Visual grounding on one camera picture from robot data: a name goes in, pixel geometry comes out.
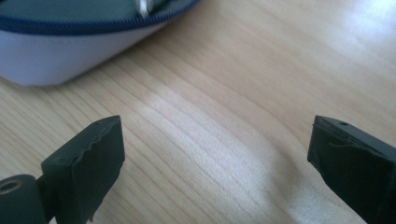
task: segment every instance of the blue zipper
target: blue zipper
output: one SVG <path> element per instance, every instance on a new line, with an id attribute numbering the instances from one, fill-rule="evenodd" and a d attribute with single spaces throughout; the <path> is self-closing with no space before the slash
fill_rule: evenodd
<path id="1" fill-rule="evenodd" d="M 146 18 L 136 17 L 118 21 L 55 22 L 31 21 L 0 15 L 0 30 L 26 35 L 99 35 L 129 31 L 170 21 L 194 7 L 199 0 L 185 0 L 181 8 Z"/>

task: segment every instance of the pencil case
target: pencil case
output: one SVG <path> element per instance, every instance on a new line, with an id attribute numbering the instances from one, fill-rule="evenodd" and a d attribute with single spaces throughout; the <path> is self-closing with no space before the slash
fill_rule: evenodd
<path id="1" fill-rule="evenodd" d="M 58 85 L 127 49 L 199 0 L 0 0 L 0 76 Z"/>

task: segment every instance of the pouch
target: pouch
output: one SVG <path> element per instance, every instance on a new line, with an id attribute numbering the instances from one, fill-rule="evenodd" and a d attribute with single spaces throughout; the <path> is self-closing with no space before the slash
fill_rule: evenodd
<path id="1" fill-rule="evenodd" d="M 0 0 L 0 76 L 61 84 L 164 27 L 199 0 Z"/>

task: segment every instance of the zippered pouch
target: zippered pouch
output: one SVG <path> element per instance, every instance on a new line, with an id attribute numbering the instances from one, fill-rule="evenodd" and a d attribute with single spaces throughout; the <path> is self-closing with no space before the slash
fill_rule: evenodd
<path id="1" fill-rule="evenodd" d="M 0 76 L 61 84 L 127 49 L 199 0 L 0 0 Z"/>

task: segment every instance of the table surface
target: table surface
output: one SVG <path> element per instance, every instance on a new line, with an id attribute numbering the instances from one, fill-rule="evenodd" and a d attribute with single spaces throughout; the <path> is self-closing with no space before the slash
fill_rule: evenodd
<path id="1" fill-rule="evenodd" d="M 62 86 L 0 80 L 0 178 L 121 115 L 93 223 L 364 223 L 306 160 L 315 115 L 396 146 L 396 4 L 203 0 Z"/>

